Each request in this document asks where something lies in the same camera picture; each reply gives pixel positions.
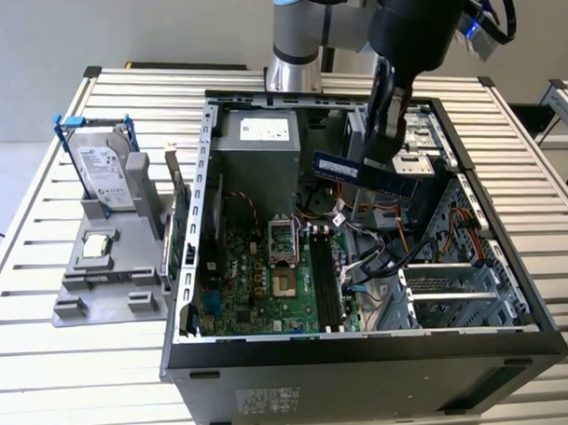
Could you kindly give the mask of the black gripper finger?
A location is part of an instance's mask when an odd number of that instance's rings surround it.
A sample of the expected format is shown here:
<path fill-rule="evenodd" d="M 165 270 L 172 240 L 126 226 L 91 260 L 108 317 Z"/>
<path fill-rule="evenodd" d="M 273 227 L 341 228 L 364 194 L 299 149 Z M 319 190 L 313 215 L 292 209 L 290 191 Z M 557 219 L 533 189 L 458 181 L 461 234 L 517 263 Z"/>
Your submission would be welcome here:
<path fill-rule="evenodd" d="M 390 62 L 377 62 L 367 106 L 366 137 L 362 163 L 383 170 L 398 151 L 396 128 L 389 124 L 389 110 L 395 90 L 395 71 Z"/>

